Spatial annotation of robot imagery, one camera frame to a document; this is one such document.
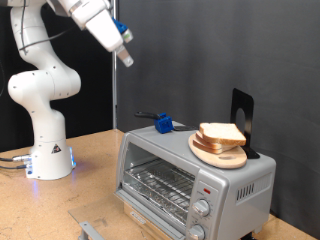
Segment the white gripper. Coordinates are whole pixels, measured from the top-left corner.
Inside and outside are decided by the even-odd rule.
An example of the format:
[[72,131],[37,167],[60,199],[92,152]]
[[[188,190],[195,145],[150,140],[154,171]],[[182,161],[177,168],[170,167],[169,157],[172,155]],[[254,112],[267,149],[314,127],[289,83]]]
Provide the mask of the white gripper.
[[126,67],[134,60],[123,44],[122,36],[107,10],[103,10],[86,23],[86,29],[108,51],[115,50],[117,57]]

